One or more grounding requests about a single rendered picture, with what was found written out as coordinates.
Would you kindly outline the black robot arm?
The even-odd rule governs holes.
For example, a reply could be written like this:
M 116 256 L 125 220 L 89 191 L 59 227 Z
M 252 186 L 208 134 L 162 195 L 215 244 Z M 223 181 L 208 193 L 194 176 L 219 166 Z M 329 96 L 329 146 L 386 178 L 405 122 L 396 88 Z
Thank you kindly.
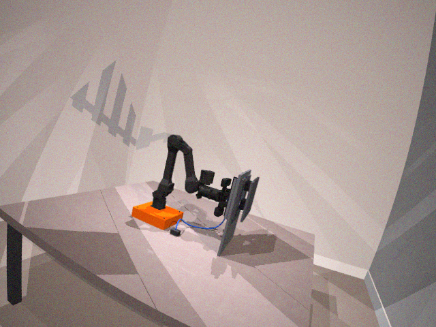
M 172 175 L 176 163 L 176 154 L 178 150 L 183 153 L 185 162 L 185 191 L 189 194 L 198 192 L 196 198 L 207 198 L 207 192 L 211 188 L 207 185 L 213 184 L 215 172 L 201 170 L 200 180 L 197 180 L 193 164 L 192 148 L 182 139 L 181 135 L 171 135 L 168 137 L 168 156 L 166 166 L 163 173 L 163 178 L 159 183 L 159 187 L 153 195 L 152 207 L 161 210 L 166 209 L 166 196 L 174 191 L 175 183 L 172 183 Z

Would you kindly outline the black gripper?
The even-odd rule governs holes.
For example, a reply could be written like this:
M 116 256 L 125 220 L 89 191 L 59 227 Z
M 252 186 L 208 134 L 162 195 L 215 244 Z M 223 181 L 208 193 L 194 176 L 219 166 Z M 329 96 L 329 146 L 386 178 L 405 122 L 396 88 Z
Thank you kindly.
M 227 186 L 230 186 L 231 181 L 232 179 L 230 178 L 223 178 L 221 180 L 221 187 L 223 187 L 222 191 L 211 187 L 207 192 L 207 198 L 209 200 L 214 200 L 219 203 L 214 211 L 216 217 L 223 215 L 224 207 L 226 207 L 227 204 L 227 202 L 224 202 L 223 200 L 225 196 L 229 197 L 230 189 L 228 189 Z

